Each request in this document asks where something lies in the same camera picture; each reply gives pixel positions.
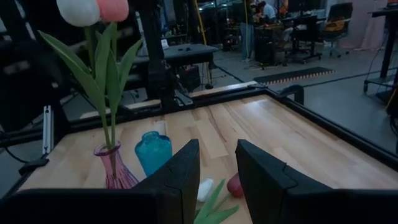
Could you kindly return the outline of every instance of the blue glass vase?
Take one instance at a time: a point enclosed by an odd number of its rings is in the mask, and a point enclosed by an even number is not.
[[[150,131],[142,135],[142,140],[136,145],[136,154],[148,177],[173,156],[172,143],[169,137]]]

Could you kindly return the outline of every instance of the gray floor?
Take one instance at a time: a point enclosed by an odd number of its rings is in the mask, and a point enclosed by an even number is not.
[[[380,70],[383,53],[381,51],[375,57],[376,52],[351,51],[349,55],[343,55],[341,58],[329,58],[327,56],[321,60],[314,59],[305,65],[289,63],[287,67],[279,66],[259,70],[255,63],[241,62],[240,55],[236,52],[217,52],[215,53],[215,63],[244,82],[251,81],[255,77],[311,67],[334,69],[336,71],[334,74],[271,85],[270,88],[280,90],[293,83],[309,85],[305,88],[305,106],[376,142],[380,146],[385,147],[386,150],[393,152],[397,138],[390,130],[384,106],[371,99],[368,95],[365,95],[362,91],[363,81],[367,78],[366,74],[369,71],[372,60],[374,59],[371,72]],[[396,65],[398,65],[398,58],[393,58],[391,60],[391,67],[395,67]],[[330,82],[339,78],[353,77],[358,74],[365,75]],[[378,73],[371,73],[369,75],[370,78],[377,76]],[[213,70],[213,78],[215,87],[239,83],[237,79],[225,74],[220,69]],[[382,89],[369,86],[370,95],[379,90]],[[136,97],[134,93],[125,92],[122,104],[144,100],[146,98],[144,90],[139,90],[138,92],[139,97]],[[64,106],[64,110],[68,119],[73,120],[80,118],[82,114],[93,111],[94,109],[78,95]],[[25,160],[36,159],[41,155],[41,141],[12,146],[10,150]],[[12,159],[7,153],[0,154],[0,197],[18,180],[19,174],[17,171],[20,167],[22,167],[22,164]]]

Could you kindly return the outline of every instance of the chair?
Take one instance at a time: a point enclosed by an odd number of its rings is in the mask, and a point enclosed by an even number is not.
[[[322,31],[320,31],[320,38],[325,42],[330,42],[331,46],[328,48],[329,55],[337,53],[337,57],[341,57],[341,52],[335,47],[338,40],[348,35],[348,25],[353,13],[353,3],[334,4],[330,8],[328,19]]]

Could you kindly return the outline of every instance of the wooden table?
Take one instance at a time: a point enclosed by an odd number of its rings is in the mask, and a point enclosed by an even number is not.
[[[173,153],[190,139],[199,139],[201,179],[210,177],[218,183],[234,175],[237,140],[247,139],[333,188],[398,188],[398,173],[265,95],[118,125],[121,155],[139,180],[145,175],[134,146],[158,121],[167,124]],[[50,162],[37,169],[21,189],[104,187],[104,167],[93,155],[93,149],[103,143],[102,129],[65,136],[49,154]],[[224,189],[220,198],[226,193]],[[250,223],[244,200],[231,199],[224,206],[237,203],[240,209],[225,223]]]

